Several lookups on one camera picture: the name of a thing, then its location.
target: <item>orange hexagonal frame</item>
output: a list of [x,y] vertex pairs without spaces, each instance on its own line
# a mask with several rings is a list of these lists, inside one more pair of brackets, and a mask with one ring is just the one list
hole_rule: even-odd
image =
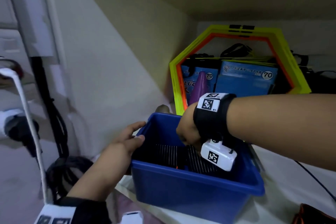
[[214,37],[265,41],[292,87],[288,93],[306,94],[311,92],[305,77],[288,47],[288,43],[281,29],[257,28],[246,25],[211,25],[169,64],[176,114],[182,115],[188,106],[181,64],[188,56],[198,52]]

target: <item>blue plastic bin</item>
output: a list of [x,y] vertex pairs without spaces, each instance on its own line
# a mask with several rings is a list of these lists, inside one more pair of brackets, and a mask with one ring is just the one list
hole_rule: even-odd
[[[138,135],[145,135],[136,155],[153,144],[184,146],[176,134],[181,116],[153,113]],[[247,145],[238,142],[229,179],[132,160],[137,200],[199,218],[231,224],[250,195],[262,196],[264,183]]]

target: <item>wristband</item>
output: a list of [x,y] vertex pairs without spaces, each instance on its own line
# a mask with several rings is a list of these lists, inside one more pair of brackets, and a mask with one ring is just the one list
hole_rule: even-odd
[[199,98],[193,118],[201,143],[208,139],[222,141],[223,138],[232,137],[226,124],[226,115],[231,101],[236,97],[228,93],[207,93]]

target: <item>white cord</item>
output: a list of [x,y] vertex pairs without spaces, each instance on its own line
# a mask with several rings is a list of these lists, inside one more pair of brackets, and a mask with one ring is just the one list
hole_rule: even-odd
[[28,107],[28,103],[27,103],[27,99],[25,96],[25,93],[23,91],[22,85],[21,85],[21,81],[19,79],[18,74],[10,69],[10,68],[0,68],[0,74],[2,74],[3,76],[6,77],[10,77],[13,79],[14,84],[19,92],[20,95],[20,99],[23,105],[23,110],[26,114],[27,117],[27,121],[28,121],[28,126],[31,132],[31,135],[33,136],[33,140],[34,140],[34,144],[36,147],[36,155],[37,155],[37,162],[40,166],[40,173],[41,173],[41,181],[42,181],[42,192],[43,192],[43,201],[44,204],[47,204],[47,182],[46,182],[46,178],[45,178],[45,170],[44,170],[44,165],[43,165],[43,160],[42,160],[42,154],[41,154],[41,145],[40,145],[40,141],[39,141],[39,137],[37,135],[30,111],[29,111],[29,107]]

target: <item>purple cone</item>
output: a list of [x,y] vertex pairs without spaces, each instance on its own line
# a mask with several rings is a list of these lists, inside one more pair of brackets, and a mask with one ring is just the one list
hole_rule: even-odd
[[197,102],[205,93],[208,93],[208,85],[206,74],[202,71],[199,73],[194,89],[190,93],[189,105]]

